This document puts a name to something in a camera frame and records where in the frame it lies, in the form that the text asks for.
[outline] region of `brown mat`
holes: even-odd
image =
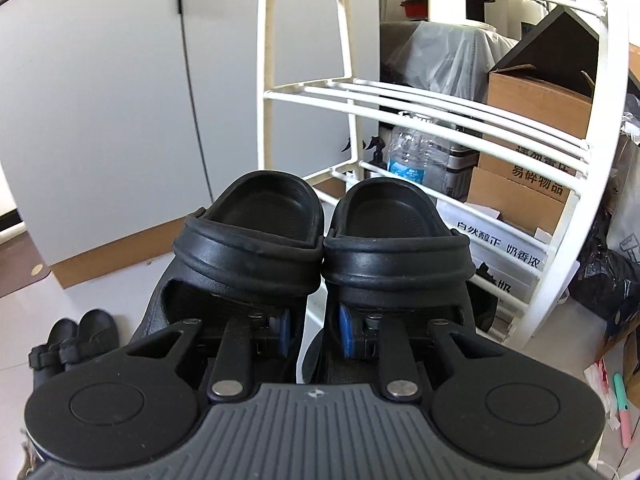
[[[0,244],[0,298],[39,282],[49,273],[28,232]]]

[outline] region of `gray ribbed plate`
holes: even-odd
[[[441,442],[415,406],[369,385],[265,384],[240,404],[214,406],[181,448],[121,471],[49,462],[33,480],[597,480],[584,464],[554,471],[493,470]]]

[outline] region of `pink handle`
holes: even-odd
[[[622,434],[622,447],[628,449],[631,446],[631,420],[629,419],[629,412],[623,410],[619,412],[620,415],[620,433]]]

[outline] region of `black plastic bag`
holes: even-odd
[[[611,214],[600,208],[569,284],[572,298],[607,321],[618,311],[627,319],[640,306],[640,264],[607,249],[610,222]]]

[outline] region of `blue bottle label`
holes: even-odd
[[[422,184],[424,180],[424,170],[414,170],[414,168],[408,168],[394,160],[389,162],[389,171],[417,184]]]

